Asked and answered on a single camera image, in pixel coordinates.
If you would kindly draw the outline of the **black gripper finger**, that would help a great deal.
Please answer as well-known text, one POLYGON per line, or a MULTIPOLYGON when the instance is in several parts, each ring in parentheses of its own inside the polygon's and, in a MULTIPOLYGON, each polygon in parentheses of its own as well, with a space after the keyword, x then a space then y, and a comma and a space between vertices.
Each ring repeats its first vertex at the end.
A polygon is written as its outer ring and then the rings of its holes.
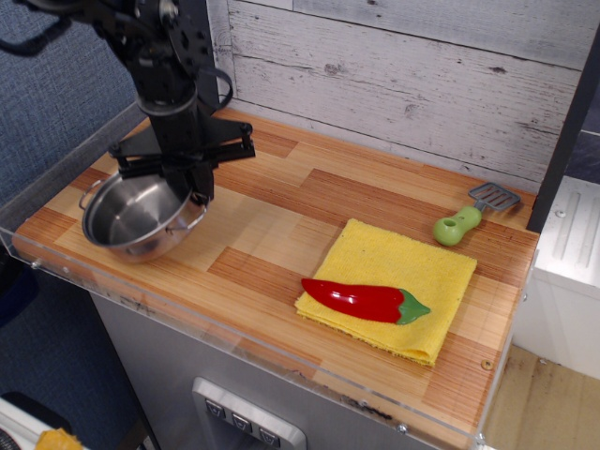
POLYGON ((172 206, 184 204, 191 194, 187 175, 179 171, 166 171, 163 178, 168 186, 170 204, 172 206))
POLYGON ((214 175, 208 162, 196 165, 189 172, 192 196, 197 204, 209 204, 214 199, 214 175))

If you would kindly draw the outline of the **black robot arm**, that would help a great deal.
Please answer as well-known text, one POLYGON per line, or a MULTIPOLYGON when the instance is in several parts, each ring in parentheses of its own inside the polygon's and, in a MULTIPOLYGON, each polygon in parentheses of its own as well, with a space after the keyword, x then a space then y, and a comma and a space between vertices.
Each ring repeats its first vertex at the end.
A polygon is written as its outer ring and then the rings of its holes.
POLYGON ((214 199, 214 169, 254 157, 251 124, 213 115, 233 95, 216 105, 201 97, 202 76, 232 80, 209 64, 209 36, 185 16, 180 2, 28 1, 26 6, 57 20, 25 41, 2 42, 2 51, 33 57, 72 23, 87 23, 129 72, 151 126, 111 149, 124 178, 158 175, 189 191, 195 203, 208 204, 214 199))

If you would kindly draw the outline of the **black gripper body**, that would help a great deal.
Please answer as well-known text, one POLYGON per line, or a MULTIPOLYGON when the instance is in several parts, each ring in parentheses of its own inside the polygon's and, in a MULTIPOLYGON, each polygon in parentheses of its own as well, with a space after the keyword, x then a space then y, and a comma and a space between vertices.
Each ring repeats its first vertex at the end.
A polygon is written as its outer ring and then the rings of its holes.
POLYGON ((109 150, 122 176, 215 169, 222 162, 255 156, 252 125, 216 118, 198 105, 164 115, 109 150))

